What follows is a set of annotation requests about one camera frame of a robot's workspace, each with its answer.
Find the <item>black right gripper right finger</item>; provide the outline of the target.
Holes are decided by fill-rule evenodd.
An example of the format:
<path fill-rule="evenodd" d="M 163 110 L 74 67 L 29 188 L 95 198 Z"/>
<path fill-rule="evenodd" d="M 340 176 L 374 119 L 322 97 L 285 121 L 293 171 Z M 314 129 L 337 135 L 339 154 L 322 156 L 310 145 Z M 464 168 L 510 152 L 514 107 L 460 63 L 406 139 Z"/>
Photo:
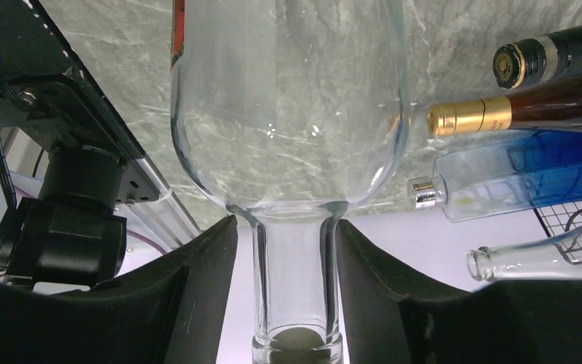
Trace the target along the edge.
<path fill-rule="evenodd" d="M 500 281 L 470 293 L 336 228 L 353 363 L 582 363 L 582 281 Z"/>

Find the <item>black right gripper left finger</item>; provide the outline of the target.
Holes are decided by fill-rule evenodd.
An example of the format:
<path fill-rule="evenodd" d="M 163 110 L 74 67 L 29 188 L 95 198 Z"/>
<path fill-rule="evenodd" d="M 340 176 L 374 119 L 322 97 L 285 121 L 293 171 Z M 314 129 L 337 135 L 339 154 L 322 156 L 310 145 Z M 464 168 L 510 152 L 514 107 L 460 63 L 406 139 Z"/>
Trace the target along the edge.
<path fill-rule="evenodd" d="M 237 248 L 227 216 L 88 291 L 0 284 L 0 363 L 213 363 Z"/>

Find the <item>clear bottle red black label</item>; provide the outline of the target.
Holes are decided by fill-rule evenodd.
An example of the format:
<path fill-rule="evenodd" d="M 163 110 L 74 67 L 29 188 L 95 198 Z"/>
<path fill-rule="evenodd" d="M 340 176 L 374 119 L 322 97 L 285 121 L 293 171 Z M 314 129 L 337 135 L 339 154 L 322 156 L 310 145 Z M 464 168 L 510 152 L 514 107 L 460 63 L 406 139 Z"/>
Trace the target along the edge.
<path fill-rule="evenodd" d="M 339 363 L 335 232 L 408 139 L 400 1 L 175 1 L 180 164 L 252 229 L 255 363 Z"/>

